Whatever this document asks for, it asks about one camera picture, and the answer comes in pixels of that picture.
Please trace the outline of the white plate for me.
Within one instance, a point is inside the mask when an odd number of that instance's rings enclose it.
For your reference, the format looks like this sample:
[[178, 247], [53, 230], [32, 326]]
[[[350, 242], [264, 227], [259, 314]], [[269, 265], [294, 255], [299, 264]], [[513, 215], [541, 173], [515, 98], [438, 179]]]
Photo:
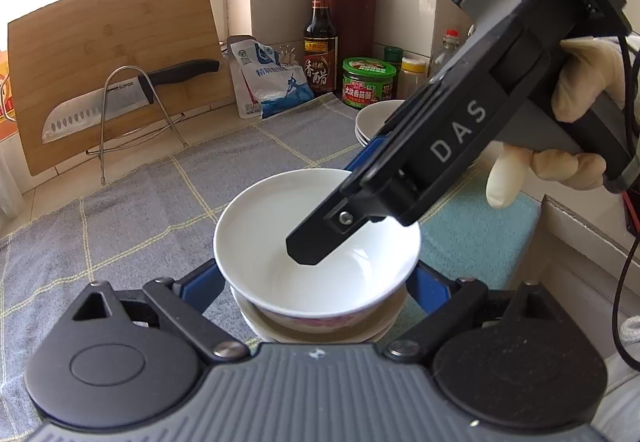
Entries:
[[403, 104], [404, 100], [387, 100], [369, 104], [360, 110], [355, 118], [355, 135], [358, 142], [367, 147], [386, 119]]

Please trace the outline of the white floral bowl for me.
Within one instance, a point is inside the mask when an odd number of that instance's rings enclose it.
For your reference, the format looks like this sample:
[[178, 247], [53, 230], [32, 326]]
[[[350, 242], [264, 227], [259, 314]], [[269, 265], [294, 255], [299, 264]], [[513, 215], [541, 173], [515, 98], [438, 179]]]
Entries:
[[338, 191], [345, 170], [298, 169], [259, 181], [224, 210], [213, 247], [221, 274], [258, 308], [325, 320], [368, 310], [418, 262], [418, 225], [371, 222]]
[[380, 303], [360, 312], [340, 315], [339, 317], [322, 319], [305, 319], [286, 317], [282, 314], [266, 311], [245, 298], [241, 298], [243, 306], [256, 318], [264, 320], [269, 326], [283, 329], [285, 332], [303, 332], [304, 334], [334, 334], [334, 332], [363, 331], [373, 329], [377, 331], [392, 323], [401, 309], [405, 306], [408, 292], [405, 285]]
[[408, 298], [407, 289], [401, 287], [358, 324], [335, 329], [333, 332], [299, 332], [272, 321], [234, 289], [231, 289], [231, 294], [240, 308], [243, 320], [260, 339], [285, 344], [358, 344], [380, 340], [390, 331]]

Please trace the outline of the green lid sauce jar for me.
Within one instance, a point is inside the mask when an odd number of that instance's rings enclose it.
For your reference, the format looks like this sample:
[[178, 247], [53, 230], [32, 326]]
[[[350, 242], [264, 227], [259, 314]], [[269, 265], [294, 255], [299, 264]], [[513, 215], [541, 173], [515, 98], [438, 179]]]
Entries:
[[361, 110], [372, 103], [393, 99], [397, 69], [382, 60], [366, 57], [343, 61], [342, 101]]

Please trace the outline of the yellow lid spice jar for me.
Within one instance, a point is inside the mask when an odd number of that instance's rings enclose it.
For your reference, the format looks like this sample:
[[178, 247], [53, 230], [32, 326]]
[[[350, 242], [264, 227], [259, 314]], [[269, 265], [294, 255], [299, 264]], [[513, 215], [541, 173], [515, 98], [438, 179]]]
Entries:
[[412, 96], [425, 82], [425, 75], [425, 60], [402, 58], [398, 76], [397, 97], [401, 100], [406, 100]]

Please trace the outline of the clear bottle red cap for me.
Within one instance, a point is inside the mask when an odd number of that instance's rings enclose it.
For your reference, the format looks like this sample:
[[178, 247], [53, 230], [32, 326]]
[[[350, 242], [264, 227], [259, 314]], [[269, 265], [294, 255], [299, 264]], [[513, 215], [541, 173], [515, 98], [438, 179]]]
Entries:
[[428, 77], [434, 77], [442, 67], [454, 56], [459, 48], [459, 32], [454, 28], [448, 28], [440, 48], [432, 55]]

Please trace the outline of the green cap small jar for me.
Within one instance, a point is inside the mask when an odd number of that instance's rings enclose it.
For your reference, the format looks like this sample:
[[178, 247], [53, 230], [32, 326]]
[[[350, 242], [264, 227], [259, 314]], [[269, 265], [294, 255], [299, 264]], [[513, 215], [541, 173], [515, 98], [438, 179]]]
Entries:
[[384, 61], [393, 65], [397, 73], [401, 70], [402, 58], [404, 58], [404, 51], [401, 48], [395, 46], [384, 47]]

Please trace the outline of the dark vinegar bottle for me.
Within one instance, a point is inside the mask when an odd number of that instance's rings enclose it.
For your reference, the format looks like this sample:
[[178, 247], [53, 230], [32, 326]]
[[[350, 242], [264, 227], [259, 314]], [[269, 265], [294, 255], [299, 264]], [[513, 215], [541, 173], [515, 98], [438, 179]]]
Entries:
[[304, 31], [303, 70], [311, 90], [321, 95], [336, 87], [337, 32], [329, 0], [311, 0], [311, 9]]

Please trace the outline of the white blue salt bag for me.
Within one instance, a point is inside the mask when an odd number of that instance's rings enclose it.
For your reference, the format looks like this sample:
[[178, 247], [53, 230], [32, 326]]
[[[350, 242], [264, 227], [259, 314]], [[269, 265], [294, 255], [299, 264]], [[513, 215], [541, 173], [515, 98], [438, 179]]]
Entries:
[[228, 63], [239, 117], [268, 118], [314, 98], [303, 69], [252, 36], [231, 36]]

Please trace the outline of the binder clips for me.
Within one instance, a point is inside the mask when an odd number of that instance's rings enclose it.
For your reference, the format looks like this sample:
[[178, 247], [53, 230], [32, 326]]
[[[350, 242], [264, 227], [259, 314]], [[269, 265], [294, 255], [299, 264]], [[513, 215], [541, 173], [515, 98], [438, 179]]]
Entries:
[[296, 48], [291, 44], [282, 44], [278, 48], [280, 62], [284, 66], [292, 68], [298, 64]]

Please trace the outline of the bamboo cutting board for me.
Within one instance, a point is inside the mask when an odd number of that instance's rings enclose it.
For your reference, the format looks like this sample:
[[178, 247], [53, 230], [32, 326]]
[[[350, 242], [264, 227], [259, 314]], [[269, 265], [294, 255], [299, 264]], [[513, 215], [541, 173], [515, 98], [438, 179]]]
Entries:
[[234, 101], [228, 65], [160, 87], [160, 102], [43, 143], [58, 104], [101, 88], [122, 65], [152, 73], [188, 60], [221, 60], [210, 0], [59, 0], [8, 25], [8, 59], [17, 131], [29, 173], [38, 175], [100, 139], [171, 115]]

